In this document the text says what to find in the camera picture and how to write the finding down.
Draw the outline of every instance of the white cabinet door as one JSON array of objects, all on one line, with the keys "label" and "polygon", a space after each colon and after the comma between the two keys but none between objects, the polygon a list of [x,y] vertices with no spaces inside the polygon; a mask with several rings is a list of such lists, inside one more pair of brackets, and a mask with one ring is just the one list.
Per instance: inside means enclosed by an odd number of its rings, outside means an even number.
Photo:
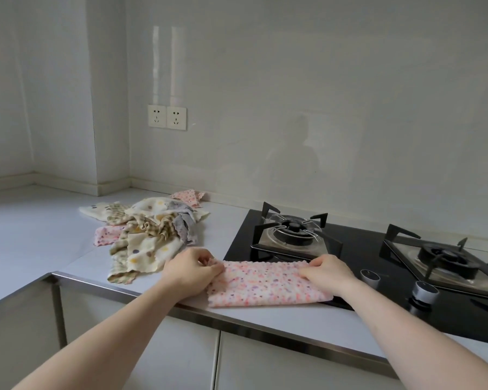
[{"label": "white cabinet door", "polygon": [[385,376],[222,333],[218,390],[403,390]]},{"label": "white cabinet door", "polygon": [[[69,342],[124,304],[62,288]],[[211,389],[219,331],[166,317],[132,372],[125,390]]]},{"label": "white cabinet door", "polygon": [[0,390],[9,390],[60,350],[52,295],[39,282],[0,305]]}]

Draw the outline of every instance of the white wall socket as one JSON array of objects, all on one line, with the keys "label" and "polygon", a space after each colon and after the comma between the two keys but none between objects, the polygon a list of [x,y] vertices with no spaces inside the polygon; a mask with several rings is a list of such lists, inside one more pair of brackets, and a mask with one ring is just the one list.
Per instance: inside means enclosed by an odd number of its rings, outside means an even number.
[{"label": "white wall socket", "polygon": [[153,104],[148,106],[148,125],[166,128],[166,106]]},{"label": "white wall socket", "polygon": [[186,108],[167,106],[166,126],[176,130],[186,130]]}]

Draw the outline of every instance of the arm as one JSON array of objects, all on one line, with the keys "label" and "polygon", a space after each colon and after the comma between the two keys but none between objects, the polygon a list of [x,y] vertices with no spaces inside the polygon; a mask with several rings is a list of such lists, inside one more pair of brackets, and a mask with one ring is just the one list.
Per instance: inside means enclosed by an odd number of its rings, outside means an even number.
[{"label": "arm", "polygon": [[358,280],[336,256],[314,259],[300,275],[353,307],[409,390],[488,389],[484,360]]},{"label": "arm", "polygon": [[151,289],[60,350],[13,390],[121,389],[169,310],[200,293],[224,270],[223,264],[203,266],[210,257],[198,248],[177,255]]}]

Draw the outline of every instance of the countertop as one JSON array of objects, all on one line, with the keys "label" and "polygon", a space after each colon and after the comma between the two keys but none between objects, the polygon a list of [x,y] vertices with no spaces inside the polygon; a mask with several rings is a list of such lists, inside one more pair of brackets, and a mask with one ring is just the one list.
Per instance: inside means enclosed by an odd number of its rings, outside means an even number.
[{"label": "countertop", "polygon": [[[92,244],[94,230],[104,223],[84,216],[78,207],[100,201],[133,204],[149,196],[159,196],[159,193],[126,189],[93,197],[40,186],[1,191],[0,299],[53,271],[108,284],[109,247]],[[200,225],[199,245],[222,259],[248,209],[212,202],[203,203],[203,207],[211,214]],[[116,286],[143,293],[159,278],[160,274],[140,275],[130,285]],[[182,303],[210,310],[205,295]],[[323,304],[211,310],[247,323],[385,357],[353,311]],[[458,336],[451,338],[488,361],[487,343]]]}]

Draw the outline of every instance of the folded pink cloth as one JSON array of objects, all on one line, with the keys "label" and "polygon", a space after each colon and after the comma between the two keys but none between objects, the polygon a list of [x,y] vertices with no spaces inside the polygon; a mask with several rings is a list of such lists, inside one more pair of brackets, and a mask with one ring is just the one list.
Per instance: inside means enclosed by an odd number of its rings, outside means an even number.
[{"label": "folded pink cloth", "polygon": [[202,197],[204,197],[206,193],[202,191],[195,191],[193,189],[190,190],[183,190],[178,191],[177,193],[173,193],[170,198],[174,200],[180,200],[183,203],[188,204],[192,208],[199,208],[201,206]]},{"label": "folded pink cloth", "polygon": [[103,226],[94,233],[94,246],[110,245],[116,242],[126,225]]},{"label": "folded pink cloth", "polygon": [[332,300],[298,275],[307,262],[223,262],[208,285],[208,306],[306,304]]}]

